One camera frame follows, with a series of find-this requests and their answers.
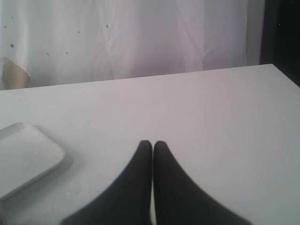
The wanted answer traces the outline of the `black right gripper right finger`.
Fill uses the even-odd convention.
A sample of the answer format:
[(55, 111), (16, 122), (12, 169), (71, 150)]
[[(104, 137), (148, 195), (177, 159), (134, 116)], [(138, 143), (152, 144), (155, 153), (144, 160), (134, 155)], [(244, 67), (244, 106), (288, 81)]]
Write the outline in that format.
[(158, 225), (248, 225), (199, 188), (185, 173), (166, 142), (154, 146), (153, 184)]

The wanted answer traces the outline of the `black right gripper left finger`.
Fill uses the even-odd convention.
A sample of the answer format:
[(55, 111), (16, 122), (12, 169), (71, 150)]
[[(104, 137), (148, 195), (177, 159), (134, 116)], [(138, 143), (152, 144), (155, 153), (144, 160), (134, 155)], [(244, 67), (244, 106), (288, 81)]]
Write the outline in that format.
[(143, 140), (117, 179), (63, 225), (150, 225), (152, 145)]

